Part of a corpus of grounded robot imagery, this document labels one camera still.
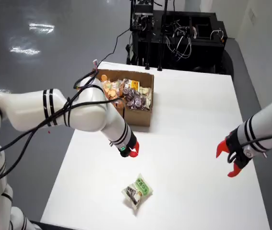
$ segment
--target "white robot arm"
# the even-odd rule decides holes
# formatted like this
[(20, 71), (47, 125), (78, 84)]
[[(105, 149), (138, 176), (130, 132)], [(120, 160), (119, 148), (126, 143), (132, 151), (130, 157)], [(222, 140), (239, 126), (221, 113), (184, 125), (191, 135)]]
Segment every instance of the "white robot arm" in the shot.
[[(88, 79), (84, 79), (80, 85), (85, 85), (87, 81)], [(94, 79), (92, 84), (102, 88), (98, 79)], [(105, 101), (106, 97), (100, 89), (86, 89), (73, 105)], [(15, 129), (27, 131), (62, 109), (66, 102), (67, 99), (57, 89), (24, 94), (0, 92), (0, 113), (10, 120)], [(123, 157), (129, 156), (129, 150), (138, 146), (132, 130), (111, 103), (76, 107), (70, 113), (48, 122), (46, 126), (64, 124), (82, 131), (101, 131), (120, 150)]]
[[(78, 130), (101, 131), (114, 144), (122, 157), (136, 157), (139, 143), (118, 113), (108, 101), (99, 80), (83, 77), (78, 93), (66, 99), (57, 89), (24, 94), (0, 92), (0, 126), (2, 119), (9, 119), (13, 127), (31, 134), (40, 128), (66, 125)], [(35, 230), (20, 209), (12, 207), (12, 188), (7, 184), (6, 175), (17, 165), (24, 153), (11, 168), (6, 170), (5, 154), (0, 148), (0, 230)]]
[(228, 163), (234, 162), (229, 177), (237, 176), (248, 162), (272, 149), (272, 103), (234, 129), (217, 147), (217, 157), (222, 151), (229, 153)]

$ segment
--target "white table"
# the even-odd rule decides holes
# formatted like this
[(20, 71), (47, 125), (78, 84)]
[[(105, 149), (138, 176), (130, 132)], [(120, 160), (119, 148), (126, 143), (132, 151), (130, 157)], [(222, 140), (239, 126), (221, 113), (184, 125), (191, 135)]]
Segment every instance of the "white table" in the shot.
[[(235, 178), (216, 147), (241, 124), (230, 76), (127, 66), (155, 75), (149, 129), (135, 127), (137, 158), (101, 133), (75, 131), (41, 222), (81, 230), (267, 230), (252, 161)], [(141, 173), (153, 195), (134, 212), (121, 190)]]

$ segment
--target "green snack package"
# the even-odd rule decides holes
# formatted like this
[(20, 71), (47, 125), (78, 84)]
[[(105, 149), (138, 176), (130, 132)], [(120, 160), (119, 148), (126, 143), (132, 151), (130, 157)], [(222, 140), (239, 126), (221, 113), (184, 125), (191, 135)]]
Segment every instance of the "green snack package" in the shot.
[(133, 209), (137, 209), (141, 198), (151, 195), (153, 189), (144, 180), (141, 174), (139, 174), (137, 180), (122, 190), (126, 199), (131, 202)]

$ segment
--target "open box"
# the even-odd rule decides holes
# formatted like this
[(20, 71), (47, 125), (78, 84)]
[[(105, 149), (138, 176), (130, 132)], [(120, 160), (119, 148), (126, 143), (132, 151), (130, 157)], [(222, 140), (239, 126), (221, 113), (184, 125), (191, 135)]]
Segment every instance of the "open box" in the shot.
[[(149, 73), (140, 73), (133, 71), (123, 71), (123, 70), (108, 70), (99, 69), (99, 73), (96, 76), (97, 79), (101, 80), (102, 75), (105, 74), (110, 81), (130, 79), (140, 82), (140, 86), (152, 89), (152, 100), (150, 105), (150, 111), (145, 110), (135, 110), (125, 107), (125, 121), (129, 125), (134, 126), (150, 126), (151, 115), (153, 108), (153, 95), (154, 95), (154, 75)], [(117, 111), (123, 114), (123, 109), (116, 108)]]

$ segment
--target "white wall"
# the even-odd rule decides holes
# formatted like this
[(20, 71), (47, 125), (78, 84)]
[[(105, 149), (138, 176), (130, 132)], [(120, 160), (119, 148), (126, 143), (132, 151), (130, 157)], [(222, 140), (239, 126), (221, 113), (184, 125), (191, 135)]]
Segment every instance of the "white wall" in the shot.
[(215, 12), (227, 36), (236, 38), (249, 0), (201, 0), (201, 12)]
[[(249, 10), (255, 22), (249, 18)], [(260, 105), (272, 102), (272, 1), (250, 0), (237, 37)]]

